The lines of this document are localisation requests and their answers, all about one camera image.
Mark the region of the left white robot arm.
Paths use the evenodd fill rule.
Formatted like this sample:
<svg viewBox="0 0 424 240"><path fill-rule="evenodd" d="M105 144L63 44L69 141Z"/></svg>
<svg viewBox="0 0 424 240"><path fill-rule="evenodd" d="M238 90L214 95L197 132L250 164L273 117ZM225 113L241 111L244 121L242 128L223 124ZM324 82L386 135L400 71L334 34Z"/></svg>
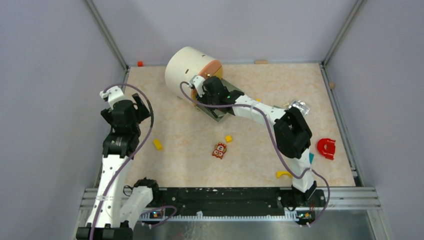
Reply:
<svg viewBox="0 0 424 240"><path fill-rule="evenodd" d="M146 143L154 126L153 107L140 89L128 98L115 83L99 95L109 107L100 114L110 125L102 143L100 182L91 213L76 230L77 240L131 240L134 228L149 206L160 202L159 191L147 185L135 187L127 203L122 203L125 180L136 153Z"/></svg>

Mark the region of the cream round drawer organizer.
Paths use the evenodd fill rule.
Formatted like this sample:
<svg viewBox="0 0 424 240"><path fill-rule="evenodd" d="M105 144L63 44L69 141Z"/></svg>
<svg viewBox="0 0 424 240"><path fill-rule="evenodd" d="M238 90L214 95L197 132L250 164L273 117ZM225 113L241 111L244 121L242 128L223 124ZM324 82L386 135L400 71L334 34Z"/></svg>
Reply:
<svg viewBox="0 0 424 240"><path fill-rule="evenodd" d="M197 102L206 96L202 86L210 77L223 79L222 63L190 46L183 47L171 57L164 74L168 89L183 100L187 100L184 96L187 94Z"/></svg>

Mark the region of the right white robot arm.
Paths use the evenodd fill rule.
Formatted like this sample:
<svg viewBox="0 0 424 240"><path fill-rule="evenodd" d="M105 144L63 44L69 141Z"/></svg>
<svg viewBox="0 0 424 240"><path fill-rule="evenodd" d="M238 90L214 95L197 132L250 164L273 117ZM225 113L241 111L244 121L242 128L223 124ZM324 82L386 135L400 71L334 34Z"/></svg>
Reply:
<svg viewBox="0 0 424 240"><path fill-rule="evenodd" d="M216 76L203 78L195 75L189 82L180 82L178 87L185 98L210 112L219 110L264 125L280 162L292 176L291 191L295 204L290 210L307 206L313 200L317 190L314 177L322 180L324 177L311 167L313 134L297 107L284 109L266 105L243 91L228 90Z"/></svg>

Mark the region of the clear plastic wrapper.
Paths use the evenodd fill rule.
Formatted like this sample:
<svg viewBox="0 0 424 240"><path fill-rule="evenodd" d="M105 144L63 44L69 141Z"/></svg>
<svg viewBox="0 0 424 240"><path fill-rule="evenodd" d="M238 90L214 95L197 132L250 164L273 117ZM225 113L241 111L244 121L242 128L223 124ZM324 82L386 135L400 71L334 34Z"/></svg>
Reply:
<svg viewBox="0 0 424 240"><path fill-rule="evenodd" d="M304 101L299 101L299 100L294 100L292 103L288 105L287 108L288 109L297 108L303 116L306 116L310 111L310 108L306 105L306 103Z"/></svg>

